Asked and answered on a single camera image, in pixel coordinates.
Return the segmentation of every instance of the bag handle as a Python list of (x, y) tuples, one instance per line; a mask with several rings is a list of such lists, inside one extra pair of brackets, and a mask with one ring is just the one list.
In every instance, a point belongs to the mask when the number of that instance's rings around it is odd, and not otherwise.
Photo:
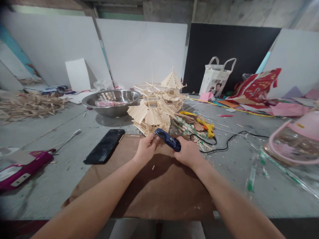
[(216, 60), (217, 65), (219, 65), (219, 59), (218, 59), (217, 56), (214, 56), (214, 57), (210, 60), (210, 62), (209, 62), (208, 64), (211, 65), (214, 60)]
[(220, 71), (223, 72), (224, 69), (225, 69), (226, 64), (227, 64), (228, 62), (232, 61), (232, 60), (234, 60), (233, 65), (232, 65), (232, 70), (230, 71), (230, 73), (232, 73), (232, 72), (233, 72), (233, 69), (234, 69), (234, 66), (235, 66), (235, 64), (236, 64), (236, 61), (237, 61), (236, 58), (231, 58), (231, 59), (229, 59), (228, 61), (226, 61), (225, 64), (223, 65), (223, 67), (220, 69)]

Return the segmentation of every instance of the black board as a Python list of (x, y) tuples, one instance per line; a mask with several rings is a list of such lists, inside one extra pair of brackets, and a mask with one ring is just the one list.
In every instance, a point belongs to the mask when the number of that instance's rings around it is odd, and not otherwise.
[[(192, 23), (183, 84), (183, 93), (199, 93), (205, 65), (213, 56), (224, 64), (237, 58), (223, 93), (233, 91), (242, 74), (255, 73), (278, 36), (281, 28), (245, 27)], [(225, 69), (231, 70), (232, 62)]]

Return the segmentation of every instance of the white shopping bag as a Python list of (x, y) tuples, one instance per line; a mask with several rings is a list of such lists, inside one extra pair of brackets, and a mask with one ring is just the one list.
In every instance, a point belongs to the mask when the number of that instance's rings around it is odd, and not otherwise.
[[(214, 60), (216, 60), (217, 65), (212, 65)], [(225, 70), (226, 64), (232, 60), (234, 61), (232, 70)], [(226, 85), (230, 73), (233, 72), (236, 61), (236, 58), (231, 58), (227, 60), (224, 65), (219, 65), (218, 57), (214, 56), (209, 64), (205, 65), (205, 73), (199, 95), (205, 92), (212, 92), (214, 97), (219, 97)]]

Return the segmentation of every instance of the yellow hot glue gun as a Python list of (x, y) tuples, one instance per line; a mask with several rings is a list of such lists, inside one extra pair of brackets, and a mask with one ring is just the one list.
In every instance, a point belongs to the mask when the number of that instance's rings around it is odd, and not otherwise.
[(209, 124), (209, 123), (207, 123), (206, 121), (204, 121), (204, 120), (202, 120), (202, 119), (200, 119), (200, 118), (197, 118), (196, 121), (197, 121), (198, 123), (200, 123), (200, 124), (202, 124), (202, 125), (204, 125), (204, 126), (207, 127), (208, 137), (209, 137), (209, 138), (212, 138), (212, 137), (215, 136), (215, 133), (213, 132), (213, 128), (215, 127), (215, 125)]

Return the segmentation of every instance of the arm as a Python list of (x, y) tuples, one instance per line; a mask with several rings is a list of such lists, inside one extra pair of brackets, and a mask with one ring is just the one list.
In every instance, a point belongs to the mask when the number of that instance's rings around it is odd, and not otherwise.
[(213, 202), (234, 238), (284, 238), (272, 222), (250, 201), (235, 191), (208, 161), (202, 158), (198, 146), (182, 137), (182, 148), (174, 157), (190, 167), (205, 185)]
[(154, 134), (141, 139), (132, 160), (70, 203), (32, 238), (94, 238), (133, 178), (153, 157), (158, 142)]

